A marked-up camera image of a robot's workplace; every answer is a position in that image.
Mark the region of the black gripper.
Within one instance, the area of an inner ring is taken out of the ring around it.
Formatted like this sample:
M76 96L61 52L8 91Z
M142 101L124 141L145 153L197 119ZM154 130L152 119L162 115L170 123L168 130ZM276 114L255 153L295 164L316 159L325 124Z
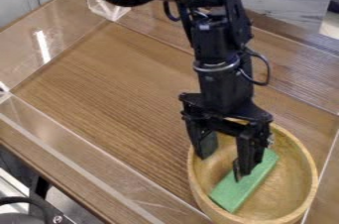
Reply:
M235 180L252 173L261 162L271 135L268 124L272 116L253 103L255 82L252 58L235 55L229 60L206 63L193 62L200 92L182 93L182 119L197 157L204 160L218 147L214 131L236 136L237 158L233 160ZM228 122L228 118L249 124Z

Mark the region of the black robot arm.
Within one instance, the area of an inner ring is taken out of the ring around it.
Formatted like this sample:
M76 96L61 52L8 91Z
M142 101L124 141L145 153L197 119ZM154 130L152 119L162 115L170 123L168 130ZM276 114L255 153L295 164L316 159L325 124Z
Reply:
M173 2L194 52L200 91L182 93L182 120L196 155L205 159L218 147L217 135L236 138L235 178L252 173L268 145L272 117L253 104L252 22L241 0L162 0Z

